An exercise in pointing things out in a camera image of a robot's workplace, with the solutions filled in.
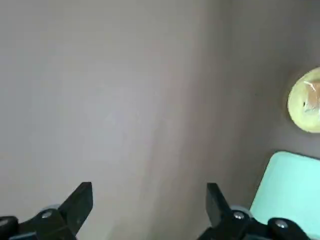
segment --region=yellow lid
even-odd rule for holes
[[[288,97],[287,107],[292,121],[309,133],[320,133],[320,111],[315,109],[306,112],[305,108],[308,99],[308,84],[318,80],[320,80],[320,67],[301,77],[292,87]]]

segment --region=gray wall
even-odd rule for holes
[[[284,95],[319,64],[316,1],[2,0],[1,215],[92,181],[79,239],[195,239],[205,184],[250,206],[276,150],[319,157]]]

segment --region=mint green block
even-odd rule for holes
[[[320,236],[320,160],[285,151],[275,153],[250,211],[261,223],[286,218],[308,235]]]

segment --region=screw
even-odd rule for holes
[[[3,220],[0,220],[0,227],[6,225],[7,223],[9,222],[8,219],[3,219]]]
[[[235,211],[233,213],[233,216],[236,218],[236,219],[244,219],[245,218],[245,215],[241,212],[241,211]]]
[[[46,211],[44,214],[42,214],[43,219],[47,219],[51,216],[52,212],[51,211]]]
[[[279,228],[282,228],[282,229],[286,229],[288,227],[288,224],[281,220],[281,219],[278,219],[275,221],[275,224],[279,227]]]

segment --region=yellow round object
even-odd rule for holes
[[[312,87],[310,83],[315,81],[320,83],[319,80],[320,67],[307,72],[292,87],[287,102],[288,111],[292,121],[299,128],[309,133],[320,133],[320,102],[318,103],[318,107],[314,110],[306,111],[306,101],[310,94],[308,86]]]

